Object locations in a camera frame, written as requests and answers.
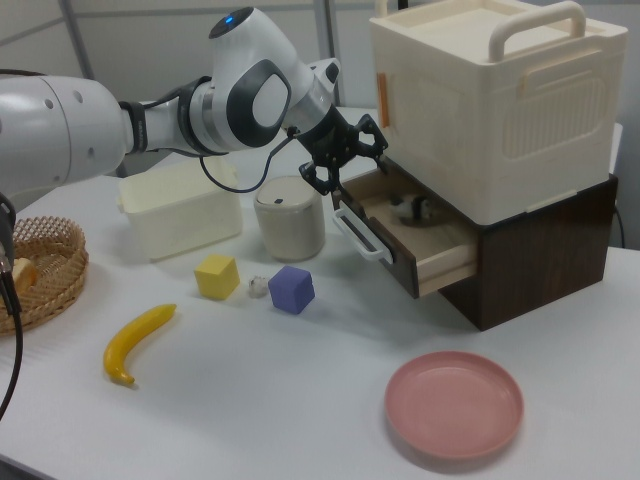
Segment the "purple cube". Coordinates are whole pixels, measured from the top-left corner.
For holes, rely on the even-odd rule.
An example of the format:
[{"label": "purple cube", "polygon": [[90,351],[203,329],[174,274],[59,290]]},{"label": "purple cube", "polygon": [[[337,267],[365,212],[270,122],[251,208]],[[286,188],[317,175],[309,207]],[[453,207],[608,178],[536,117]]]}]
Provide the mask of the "purple cube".
[{"label": "purple cube", "polygon": [[297,315],[316,296],[311,274],[288,265],[269,280],[269,292],[273,306]]}]

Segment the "drawer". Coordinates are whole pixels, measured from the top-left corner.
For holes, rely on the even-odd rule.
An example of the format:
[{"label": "drawer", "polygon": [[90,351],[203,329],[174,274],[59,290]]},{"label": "drawer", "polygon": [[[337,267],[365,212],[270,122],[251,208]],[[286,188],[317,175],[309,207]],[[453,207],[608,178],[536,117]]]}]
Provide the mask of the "drawer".
[{"label": "drawer", "polygon": [[[334,192],[336,225],[363,257],[380,261],[414,298],[477,273],[477,228],[394,165],[344,182]],[[391,199],[427,197],[433,217],[403,222]]]}]

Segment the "rectangular plastic container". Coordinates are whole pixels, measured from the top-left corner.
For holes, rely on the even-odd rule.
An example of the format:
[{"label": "rectangular plastic container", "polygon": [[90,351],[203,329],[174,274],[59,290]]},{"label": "rectangular plastic container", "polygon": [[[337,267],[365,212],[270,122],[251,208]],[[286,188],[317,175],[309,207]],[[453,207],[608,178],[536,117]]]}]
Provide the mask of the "rectangular plastic container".
[{"label": "rectangular plastic container", "polygon": [[[223,185],[237,186],[235,169],[224,159],[207,158],[205,164]],[[240,197],[214,185],[197,159],[123,179],[118,205],[152,260],[242,231]]]},{"label": "rectangular plastic container", "polygon": [[625,28],[512,0],[371,23],[387,156],[476,224],[608,179]]}]

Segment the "yellow banana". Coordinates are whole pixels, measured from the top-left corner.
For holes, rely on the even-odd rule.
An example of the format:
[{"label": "yellow banana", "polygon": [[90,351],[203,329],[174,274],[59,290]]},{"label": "yellow banana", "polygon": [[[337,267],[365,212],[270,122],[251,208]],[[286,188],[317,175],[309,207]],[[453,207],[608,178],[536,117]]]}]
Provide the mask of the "yellow banana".
[{"label": "yellow banana", "polygon": [[103,363],[112,380],[128,385],[135,381],[124,366],[127,354],[140,340],[171,320],[175,310],[175,304],[158,305],[129,322],[111,339],[104,351]]}]

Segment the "pink dish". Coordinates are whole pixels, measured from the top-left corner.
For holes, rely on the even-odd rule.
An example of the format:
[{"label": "pink dish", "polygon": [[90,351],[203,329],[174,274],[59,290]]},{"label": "pink dish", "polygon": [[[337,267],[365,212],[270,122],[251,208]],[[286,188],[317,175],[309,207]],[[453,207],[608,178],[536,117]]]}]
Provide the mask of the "pink dish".
[{"label": "pink dish", "polygon": [[522,422],[524,401],[498,364],[445,351],[400,367],[387,385],[385,409],[414,448],[438,458],[471,459],[509,443]]}]

